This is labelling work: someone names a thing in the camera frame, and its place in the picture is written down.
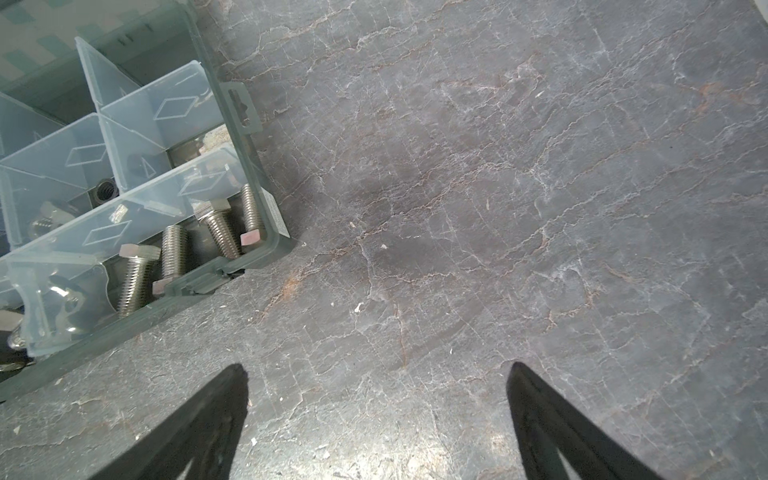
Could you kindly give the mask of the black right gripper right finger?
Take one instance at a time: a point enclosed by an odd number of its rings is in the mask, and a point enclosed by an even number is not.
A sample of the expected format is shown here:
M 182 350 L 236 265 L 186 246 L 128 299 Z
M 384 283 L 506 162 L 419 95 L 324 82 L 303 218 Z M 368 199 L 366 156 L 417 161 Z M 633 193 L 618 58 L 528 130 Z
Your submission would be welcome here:
M 528 479 L 566 479 L 565 463 L 581 479 L 659 477 L 526 364 L 512 365 L 506 395 Z

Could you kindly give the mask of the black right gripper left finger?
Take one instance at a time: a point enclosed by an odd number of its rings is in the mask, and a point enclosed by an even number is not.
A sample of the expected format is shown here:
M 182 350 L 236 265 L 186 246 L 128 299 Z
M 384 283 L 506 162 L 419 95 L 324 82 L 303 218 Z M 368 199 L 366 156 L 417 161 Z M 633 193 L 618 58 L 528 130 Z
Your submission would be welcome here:
M 228 479 L 244 422 L 248 374 L 224 368 L 94 479 Z

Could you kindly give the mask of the silver wing nut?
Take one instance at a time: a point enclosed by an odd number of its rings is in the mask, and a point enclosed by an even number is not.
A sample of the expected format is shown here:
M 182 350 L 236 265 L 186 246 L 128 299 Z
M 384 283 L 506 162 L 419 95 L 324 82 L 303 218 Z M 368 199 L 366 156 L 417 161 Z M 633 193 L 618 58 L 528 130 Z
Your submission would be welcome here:
M 84 335 L 86 324 L 79 317 L 84 307 L 85 294 L 67 279 L 52 277 L 48 280 L 46 293 L 47 323 L 53 334 Z
M 1 337 L 5 339 L 9 349 L 24 351 L 27 348 L 26 341 L 21 335 L 21 324 L 24 315 L 15 310 L 1 310 Z

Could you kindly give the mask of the silver hex bolt short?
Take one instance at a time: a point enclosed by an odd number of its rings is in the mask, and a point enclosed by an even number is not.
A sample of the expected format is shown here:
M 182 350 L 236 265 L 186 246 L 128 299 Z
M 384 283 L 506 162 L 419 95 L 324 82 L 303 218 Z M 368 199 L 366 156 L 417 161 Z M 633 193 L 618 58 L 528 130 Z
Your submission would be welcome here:
M 162 276 L 152 284 L 152 295 L 162 297 L 167 286 L 186 273 L 188 235 L 181 225 L 164 229 L 161 245 Z

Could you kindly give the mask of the dark hex bolt large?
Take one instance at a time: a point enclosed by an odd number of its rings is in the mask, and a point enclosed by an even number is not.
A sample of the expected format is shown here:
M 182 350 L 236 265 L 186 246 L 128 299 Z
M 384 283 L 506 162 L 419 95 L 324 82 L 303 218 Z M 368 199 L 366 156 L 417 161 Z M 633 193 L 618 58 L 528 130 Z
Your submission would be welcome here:
M 247 251 L 256 248 L 266 239 L 255 194 L 248 183 L 241 188 L 241 204 L 245 231 L 240 235 L 240 244 L 241 248 Z

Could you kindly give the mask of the black hex nut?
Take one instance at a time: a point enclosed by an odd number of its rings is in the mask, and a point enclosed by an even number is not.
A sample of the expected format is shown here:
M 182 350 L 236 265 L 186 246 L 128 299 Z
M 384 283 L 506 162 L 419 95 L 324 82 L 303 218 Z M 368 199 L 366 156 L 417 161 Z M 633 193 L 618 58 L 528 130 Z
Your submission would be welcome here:
M 89 198 L 93 208 L 98 208 L 120 195 L 119 188 L 113 178 L 101 180 L 89 191 Z

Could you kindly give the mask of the silver hex nut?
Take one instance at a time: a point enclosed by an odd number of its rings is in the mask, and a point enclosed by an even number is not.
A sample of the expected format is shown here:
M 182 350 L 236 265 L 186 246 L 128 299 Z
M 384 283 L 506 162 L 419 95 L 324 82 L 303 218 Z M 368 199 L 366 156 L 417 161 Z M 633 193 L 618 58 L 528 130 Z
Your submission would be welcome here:
M 37 239 L 74 220 L 80 212 L 68 203 L 45 201 L 40 206 L 40 213 L 29 224 L 27 233 L 30 239 Z

